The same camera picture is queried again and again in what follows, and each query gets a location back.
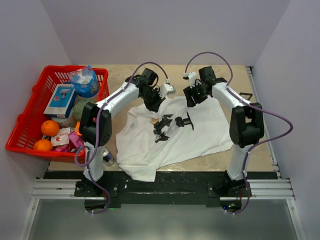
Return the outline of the white printed t-shirt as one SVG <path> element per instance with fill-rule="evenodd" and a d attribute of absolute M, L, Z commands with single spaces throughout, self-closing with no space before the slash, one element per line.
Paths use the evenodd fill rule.
<path fill-rule="evenodd" d="M 152 119 L 172 115 L 163 132 L 168 140 L 153 133 Z M 188 108 L 186 98 L 167 98 L 157 113 L 144 104 L 127 112 L 125 127 L 116 136 L 116 161 L 133 180 L 154 182 L 157 169 L 192 158 L 229 150 L 233 142 L 229 123 L 215 98 Z"/>

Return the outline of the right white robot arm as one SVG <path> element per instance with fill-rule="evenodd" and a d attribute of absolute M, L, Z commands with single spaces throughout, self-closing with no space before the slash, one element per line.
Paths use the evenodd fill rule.
<path fill-rule="evenodd" d="M 238 181 L 247 176 L 247 161 L 250 148 L 256 145 L 265 134 L 263 113 L 256 110 L 262 106 L 242 98 L 228 86 L 223 77 L 216 77 L 211 66 L 203 67 L 196 72 L 185 72 L 183 79 L 189 82 L 183 92 L 187 106 L 195 107 L 208 97 L 215 98 L 231 112 L 229 136 L 234 144 L 231 163 L 227 169 L 230 180 L 223 183 L 223 192 L 235 196 L 241 186 Z"/>

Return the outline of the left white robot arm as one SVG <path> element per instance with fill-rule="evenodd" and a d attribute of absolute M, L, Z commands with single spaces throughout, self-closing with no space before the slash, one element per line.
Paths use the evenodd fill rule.
<path fill-rule="evenodd" d="M 145 68 L 142 74 L 125 80 L 124 84 L 107 98 L 97 103 L 87 103 L 82 112 L 79 132 L 85 147 L 85 166 L 83 175 L 89 181 L 86 191 L 99 196 L 104 184 L 99 181 L 103 176 L 103 151 L 112 135 L 112 119 L 115 115 L 137 98 L 141 98 L 151 112 L 158 112 L 165 96 L 154 84 L 159 76 Z"/>

